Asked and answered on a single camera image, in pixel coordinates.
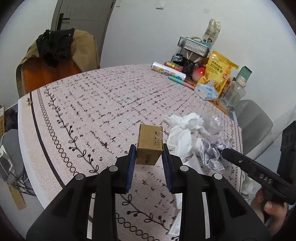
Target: round table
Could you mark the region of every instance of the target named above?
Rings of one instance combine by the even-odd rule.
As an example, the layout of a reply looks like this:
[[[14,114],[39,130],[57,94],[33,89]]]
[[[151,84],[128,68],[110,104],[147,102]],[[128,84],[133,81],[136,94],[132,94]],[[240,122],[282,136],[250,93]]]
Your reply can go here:
[[[18,107],[24,164],[44,208],[77,173],[95,175],[126,155],[137,143],[140,123],[162,126],[165,142],[171,129],[165,116],[212,110],[224,122],[223,136],[233,137],[234,149],[242,148],[240,129],[228,116],[150,65],[73,75],[27,94]],[[230,167],[229,181],[239,191],[241,171]],[[168,234],[178,211],[161,158],[155,166],[135,166],[129,194],[116,196],[116,212],[122,241],[178,239]]]

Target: clear water bottle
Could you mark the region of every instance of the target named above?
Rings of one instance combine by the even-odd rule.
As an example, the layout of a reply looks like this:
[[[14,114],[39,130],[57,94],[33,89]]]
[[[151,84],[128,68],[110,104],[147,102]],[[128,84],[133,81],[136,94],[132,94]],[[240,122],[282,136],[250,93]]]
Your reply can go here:
[[[242,76],[239,76],[236,81],[231,81],[228,91],[224,97],[220,99],[220,105],[229,113],[233,112],[237,103],[246,94],[245,86],[246,80]]]

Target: door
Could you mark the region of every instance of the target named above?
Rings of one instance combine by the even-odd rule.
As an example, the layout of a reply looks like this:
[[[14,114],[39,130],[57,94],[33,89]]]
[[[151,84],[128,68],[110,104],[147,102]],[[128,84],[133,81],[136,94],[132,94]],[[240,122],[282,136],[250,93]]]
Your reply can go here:
[[[84,30],[96,39],[101,57],[105,33],[115,0],[58,0],[52,30]]]

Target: hand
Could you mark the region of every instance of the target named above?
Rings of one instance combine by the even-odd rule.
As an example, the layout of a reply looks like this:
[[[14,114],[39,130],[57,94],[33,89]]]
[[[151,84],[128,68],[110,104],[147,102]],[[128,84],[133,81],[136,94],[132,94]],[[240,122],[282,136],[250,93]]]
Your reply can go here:
[[[255,211],[258,217],[264,222],[263,210],[261,204],[264,200],[264,192],[260,189],[256,193],[256,197],[251,203],[251,208]],[[278,204],[271,201],[268,201],[264,206],[264,211],[273,217],[271,224],[268,227],[268,230],[271,235],[275,235],[283,226],[284,220],[287,214],[287,204]]]

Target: door handle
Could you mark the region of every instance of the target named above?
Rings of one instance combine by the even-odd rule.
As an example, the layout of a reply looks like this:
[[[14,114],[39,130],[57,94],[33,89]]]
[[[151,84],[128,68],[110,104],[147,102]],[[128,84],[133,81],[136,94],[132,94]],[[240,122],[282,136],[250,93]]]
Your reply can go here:
[[[64,13],[60,13],[59,14],[59,19],[58,19],[58,22],[57,22],[57,30],[61,30],[63,20],[70,20],[70,18],[64,18]]]

